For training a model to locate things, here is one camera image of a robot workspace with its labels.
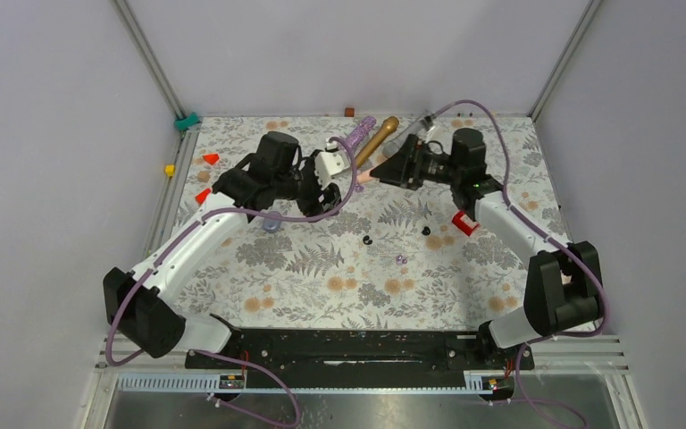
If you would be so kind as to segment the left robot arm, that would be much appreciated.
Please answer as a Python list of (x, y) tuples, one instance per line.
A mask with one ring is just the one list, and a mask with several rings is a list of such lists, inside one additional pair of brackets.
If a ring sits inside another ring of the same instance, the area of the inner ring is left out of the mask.
[(270, 213), (274, 202), (296, 202), (299, 223), (336, 215), (352, 195), (341, 194), (330, 175), (334, 167), (356, 170), (343, 139), (332, 137), (323, 149), (304, 156), (296, 138), (266, 132), (254, 152), (219, 176), (196, 212), (159, 249), (128, 271), (114, 267), (105, 275), (107, 363), (121, 366), (143, 353), (160, 358), (188, 349), (205, 350), (221, 367), (236, 364), (242, 346), (228, 323), (215, 315), (178, 313), (174, 302), (205, 260), (254, 219), (293, 223)]

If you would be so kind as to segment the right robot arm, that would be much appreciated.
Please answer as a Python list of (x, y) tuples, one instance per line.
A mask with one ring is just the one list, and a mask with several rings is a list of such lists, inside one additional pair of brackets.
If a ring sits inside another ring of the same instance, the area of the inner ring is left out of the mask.
[(425, 181), (448, 185), (460, 211), (527, 263), (523, 305), (478, 329), (478, 359), (498, 368), (512, 347), (603, 319), (607, 306), (597, 250), (587, 241), (564, 244), (526, 217), (487, 172), (485, 156), (483, 135), (475, 129), (456, 130), (448, 153), (433, 152), (412, 134), (370, 175), (403, 189), (418, 189)]

